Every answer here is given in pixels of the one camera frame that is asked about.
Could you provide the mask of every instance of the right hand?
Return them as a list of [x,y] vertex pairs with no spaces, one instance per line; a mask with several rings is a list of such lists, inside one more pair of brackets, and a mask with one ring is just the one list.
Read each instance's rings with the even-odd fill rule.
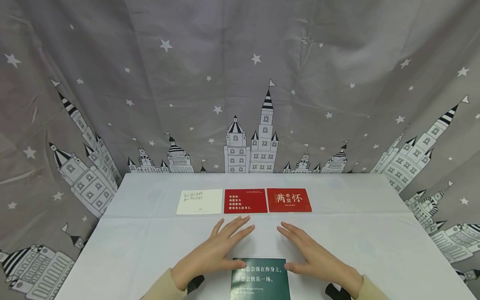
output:
[[286,263],[285,269],[295,274],[336,283],[353,298],[358,297],[363,277],[357,270],[336,258],[302,229],[285,222],[282,222],[282,226],[284,228],[277,226],[277,230],[298,247],[306,262]]

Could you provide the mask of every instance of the gray curtain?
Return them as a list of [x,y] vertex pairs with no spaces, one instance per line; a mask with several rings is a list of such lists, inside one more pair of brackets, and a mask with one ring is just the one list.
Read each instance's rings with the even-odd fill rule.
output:
[[480,295],[479,15],[0,1],[0,298],[53,299],[130,171],[383,173]]

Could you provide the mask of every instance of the hand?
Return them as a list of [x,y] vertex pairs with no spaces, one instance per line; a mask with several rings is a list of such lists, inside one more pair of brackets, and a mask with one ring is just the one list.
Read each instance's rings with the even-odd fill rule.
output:
[[357,270],[336,258],[302,229],[285,222],[282,226],[284,228],[277,226],[277,230],[298,247],[306,261],[306,264],[287,263],[285,269],[336,283],[353,298],[358,297],[363,277]]
[[255,225],[251,225],[233,235],[249,220],[250,216],[246,216],[245,218],[239,216],[220,230],[224,222],[222,218],[213,228],[210,237],[182,258],[176,266],[171,269],[170,275],[172,276],[175,286],[179,290],[184,290],[187,284],[199,275],[220,270],[245,268],[247,266],[245,262],[241,260],[227,260],[225,257],[233,246],[255,229]]

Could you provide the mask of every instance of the beige sleeve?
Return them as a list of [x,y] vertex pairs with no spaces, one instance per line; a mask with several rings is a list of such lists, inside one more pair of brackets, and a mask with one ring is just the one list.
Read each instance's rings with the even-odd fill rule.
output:
[[363,285],[356,300],[388,300],[388,297],[366,275],[363,275]]
[[152,285],[141,300],[182,300],[187,295],[187,289],[178,290],[170,276],[170,269]]

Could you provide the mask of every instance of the card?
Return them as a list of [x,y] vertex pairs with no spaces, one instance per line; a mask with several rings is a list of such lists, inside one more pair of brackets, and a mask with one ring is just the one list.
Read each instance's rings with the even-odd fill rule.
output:
[[271,213],[312,212],[305,189],[267,189]]
[[255,214],[267,212],[265,189],[225,190],[224,214]]
[[207,215],[222,212],[223,190],[182,191],[177,215]]
[[290,300],[285,258],[233,258],[247,267],[232,271],[230,300]]

